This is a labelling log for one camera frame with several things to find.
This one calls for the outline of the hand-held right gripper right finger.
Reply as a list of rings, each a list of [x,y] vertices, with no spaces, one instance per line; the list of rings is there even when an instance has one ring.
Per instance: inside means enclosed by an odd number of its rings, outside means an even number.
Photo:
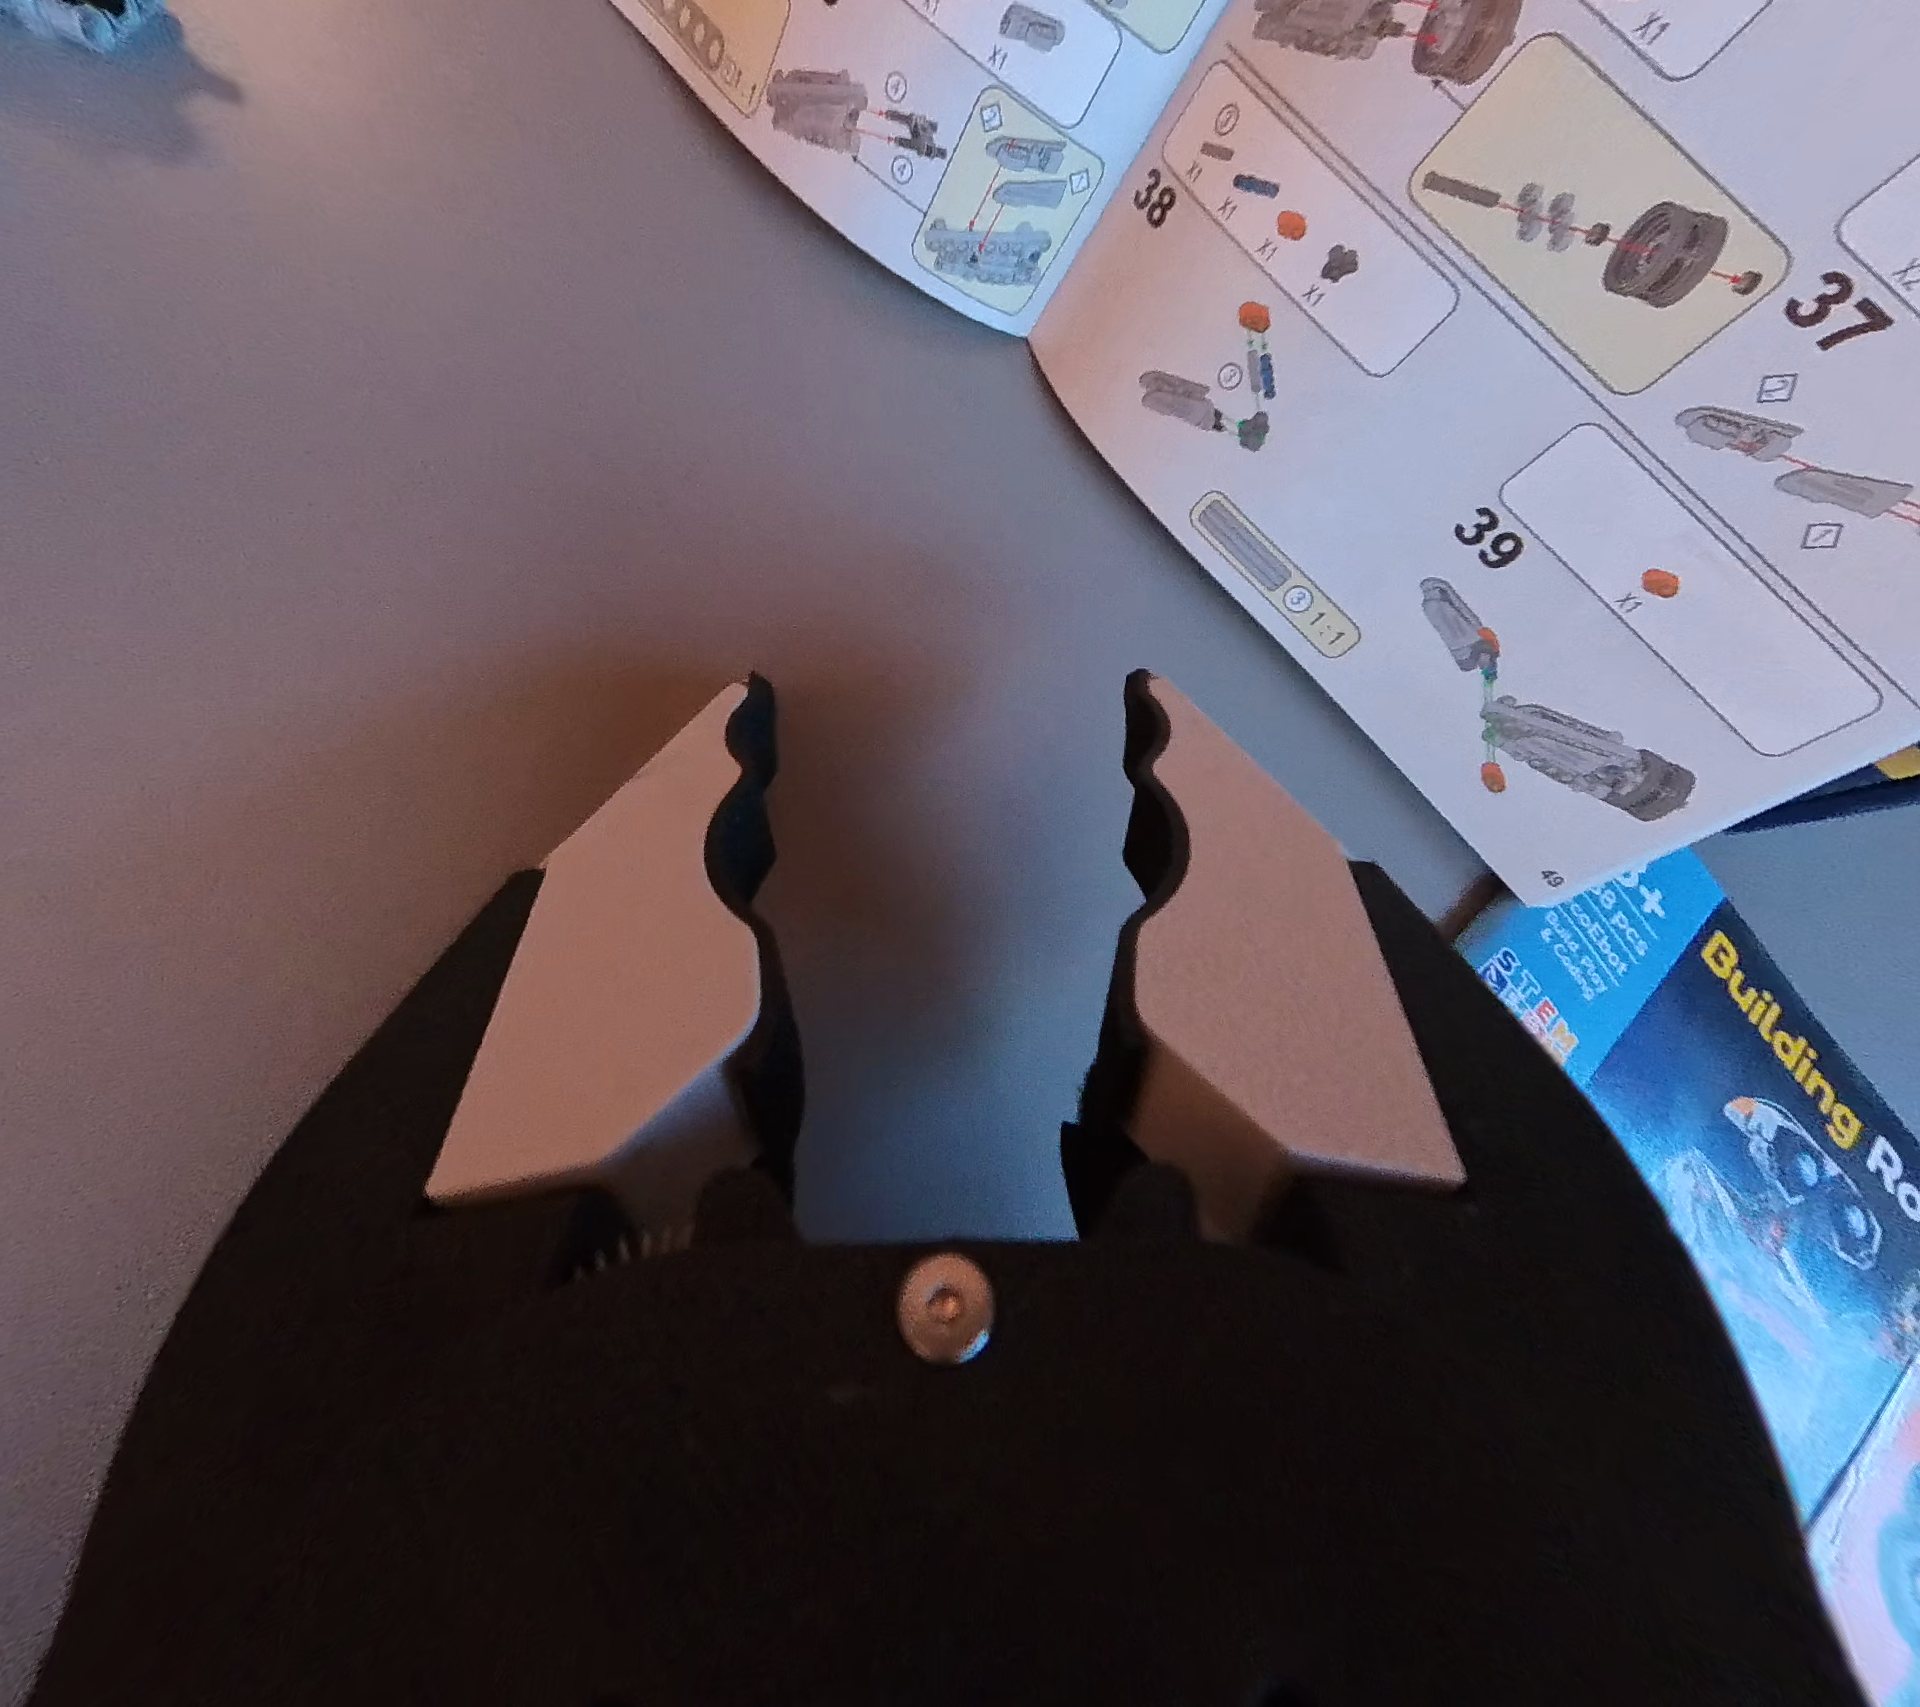
[[[1082,1235],[1147,1161],[1203,1235],[1256,1235],[1295,1179],[1458,1191],[1453,1147],[1338,841],[1169,679],[1124,689],[1131,783],[1098,1047],[1061,1127]]]

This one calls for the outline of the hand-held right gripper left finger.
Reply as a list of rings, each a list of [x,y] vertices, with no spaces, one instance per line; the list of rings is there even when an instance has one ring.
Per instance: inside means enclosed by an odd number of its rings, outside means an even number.
[[[681,1229],[726,1169],[791,1199],[803,1057],[756,895],[776,699],[726,685],[542,863],[425,1181],[431,1203],[599,1189]]]

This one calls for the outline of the grey desk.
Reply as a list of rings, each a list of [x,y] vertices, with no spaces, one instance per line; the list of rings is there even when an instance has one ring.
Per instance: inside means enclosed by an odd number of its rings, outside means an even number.
[[[1476,857],[1059,421],[599,0],[3,53],[3,1700],[271,1145],[743,665],[805,1219],[1051,1231],[1124,667],[1426,903]]]

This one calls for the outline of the blue building robot box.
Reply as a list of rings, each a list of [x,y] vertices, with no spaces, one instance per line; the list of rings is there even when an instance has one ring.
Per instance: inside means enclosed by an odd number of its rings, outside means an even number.
[[[1915,1135],[1690,853],[1494,903],[1460,943],[1661,1201],[1862,1688],[1915,1702]]]

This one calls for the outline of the open instruction booklet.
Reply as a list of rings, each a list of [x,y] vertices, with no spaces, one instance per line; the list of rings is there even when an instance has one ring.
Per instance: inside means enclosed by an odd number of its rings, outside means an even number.
[[[1915,743],[1917,0],[610,0],[1530,903]]]

